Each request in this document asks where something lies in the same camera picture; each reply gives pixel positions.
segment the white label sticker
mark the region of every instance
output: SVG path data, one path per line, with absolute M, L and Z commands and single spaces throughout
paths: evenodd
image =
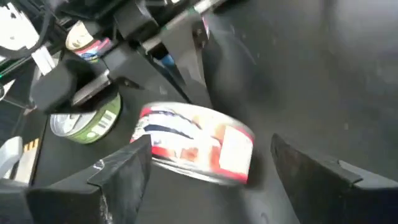
M 94 128 L 91 129 L 91 133 L 96 133 L 98 135 L 104 135 L 111 128 L 115 119 L 116 119 L 116 114 L 114 114 L 108 110 L 105 111 L 104 115 L 102 116 L 102 118 L 98 122 L 98 124 L 96 126 L 94 126 Z
M 220 167 L 235 173 L 249 174 L 252 148 L 253 143 L 245 134 L 227 126 L 221 148 Z

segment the can label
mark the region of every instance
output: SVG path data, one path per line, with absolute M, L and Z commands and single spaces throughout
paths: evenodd
M 142 110 L 131 142 L 150 134 L 152 155 L 157 161 L 163 159 L 175 167 L 246 183 L 253 136 L 244 131 L 247 127 L 233 121 L 199 106 L 149 105 Z
M 102 41 L 96 40 L 90 46 L 87 46 L 84 49 L 76 50 L 75 53 L 86 61 L 97 62 L 98 57 L 103 55 L 111 47 L 111 40 L 109 38 L 105 38 Z

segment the tin can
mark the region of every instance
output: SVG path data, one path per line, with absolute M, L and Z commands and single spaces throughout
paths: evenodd
M 121 110 L 121 97 L 100 110 L 85 114 L 53 114 L 50 127 L 53 133 L 72 141 L 89 144 L 101 139 L 112 128 Z
M 67 49 L 89 62 L 97 62 L 98 58 L 113 46 L 109 38 L 94 39 L 88 33 L 82 21 L 73 25 L 68 33 L 65 45 Z
M 248 181 L 253 132 L 243 123 L 201 106 L 145 105 L 131 142 L 152 139 L 152 161 L 163 168 L 225 185 Z

